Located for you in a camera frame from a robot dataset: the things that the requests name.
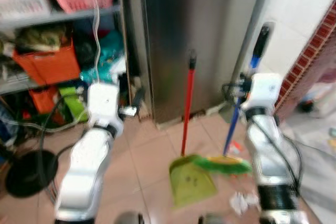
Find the dustpan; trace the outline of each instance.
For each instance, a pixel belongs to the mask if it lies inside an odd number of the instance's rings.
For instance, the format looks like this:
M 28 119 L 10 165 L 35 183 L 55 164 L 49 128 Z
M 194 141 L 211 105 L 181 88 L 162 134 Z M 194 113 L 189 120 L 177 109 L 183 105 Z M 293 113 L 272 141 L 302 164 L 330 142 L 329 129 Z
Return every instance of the dustpan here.
M 181 157 L 175 160 L 169 168 L 170 182 L 172 186 L 175 207 L 182 207 L 208 198 L 217 193 L 217 189 L 211 179 L 210 174 L 207 171 L 199 168 L 193 162 L 200 157 L 198 155 L 185 156 L 185 146 L 196 66 L 195 51 L 190 50 L 188 54 L 190 57 L 190 61 Z

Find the red broom handle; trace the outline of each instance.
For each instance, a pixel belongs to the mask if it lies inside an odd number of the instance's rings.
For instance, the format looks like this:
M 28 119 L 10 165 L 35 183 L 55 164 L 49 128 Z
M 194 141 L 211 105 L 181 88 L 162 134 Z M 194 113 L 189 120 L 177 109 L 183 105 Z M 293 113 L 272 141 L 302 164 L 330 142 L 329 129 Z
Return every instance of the red broom handle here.
M 189 72 L 188 72 L 188 84 L 187 84 L 187 97 L 185 100 L 184 127 L 183 127 L 181 156 L 185 155 L 185 146 L 186 146 L 186 141 L 187 141 L 190 108 L 191 108 L 191 103 L 192 103 L 192 98 L 193 98 L 194 75 L 195 75 L 195 67 L 196 67 L 195 51 L 191 50 L 189 54 L 190 54 L 190 60 L 189 60 Z

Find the white wall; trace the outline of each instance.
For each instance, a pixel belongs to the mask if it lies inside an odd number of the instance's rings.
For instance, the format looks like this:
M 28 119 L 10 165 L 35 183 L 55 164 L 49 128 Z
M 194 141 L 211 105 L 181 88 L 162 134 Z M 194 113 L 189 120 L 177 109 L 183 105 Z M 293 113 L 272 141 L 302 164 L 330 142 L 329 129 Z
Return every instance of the white wall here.
M 259 71 L 277 72 L 284 76 L 331 2 L 332 0 L 270 0 L 265 22 L 274 22 L 274 30 Z

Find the white cable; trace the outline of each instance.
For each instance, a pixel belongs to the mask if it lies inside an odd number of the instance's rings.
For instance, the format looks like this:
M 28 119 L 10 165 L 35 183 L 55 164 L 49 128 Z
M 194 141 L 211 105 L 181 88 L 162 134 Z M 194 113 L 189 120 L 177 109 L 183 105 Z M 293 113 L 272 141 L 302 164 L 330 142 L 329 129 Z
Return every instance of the white cable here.
M 69 123 L 69 124 L 66 124 L 66 125 L 63 125 L 61 127 L 58 127 L 58 128 L 54 128 L 54 129 L 45 129 L 45 131 L 47 133 L 56 133 L 56 132 L 59 132 L 59 131 L 63 131 L 63 130 L 66 130 L 70 127 L 73 127 L 75 126 L 76 124 L 79 123 L 80 119 L 83 117 L 83 115 L 87 112 L 87 108 L 85 108 L 80 114 L 79 116 L 76 118 L 76 120 L 74 120 L 73 122 Z M 13 121 L 13 120 L 9 120 L 7 118 L 3 118 L 0 116 L 0 120 L 5 122 L 5 123 L 8 123 L 8 124 L 12 124 L 12 125 L 18 125 L 18 126 L 26 126 L 26 127 L 32 127 L 32 128 L 36 128 L 40 131 L 43 130 L 43 127 L 39 124 L 36 124 L 36 123 L 20 123 L 20 122 L 17 122 L 17 121 Z
M 93 0 L 93 1 L 94 1 L 94 12 L 93 12 L 92 30 L 93 30 L 94 40 L 96 41 L 96 45 L 97 45 L 97 52 L 96 52 L 95 61 L 94 61 L 95 62 L 94 70 L 96 72 L 97 82 L 99 82 L 100 78 L 99 78 L 98 64 L 99 64 L 99 58 L 100 58 L 100 43 L 98 39 L 98 28 L 99 28 L 99 21 L 100 21 L 100 13 L 99 13 L 98 0 Z

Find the stainless steel refrigerator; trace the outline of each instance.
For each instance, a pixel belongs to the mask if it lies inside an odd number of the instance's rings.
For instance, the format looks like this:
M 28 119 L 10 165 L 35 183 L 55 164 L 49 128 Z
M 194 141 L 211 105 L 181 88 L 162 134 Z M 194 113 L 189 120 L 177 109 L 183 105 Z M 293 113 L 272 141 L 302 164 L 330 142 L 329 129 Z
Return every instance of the stainless steel refrigerator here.
M 124 0 L 130 56 L 156 123 L 183 115 L 190 48 L 197 52 L 192 112 L 223 101 L 221 85 L 237 68 L 256 2 Z

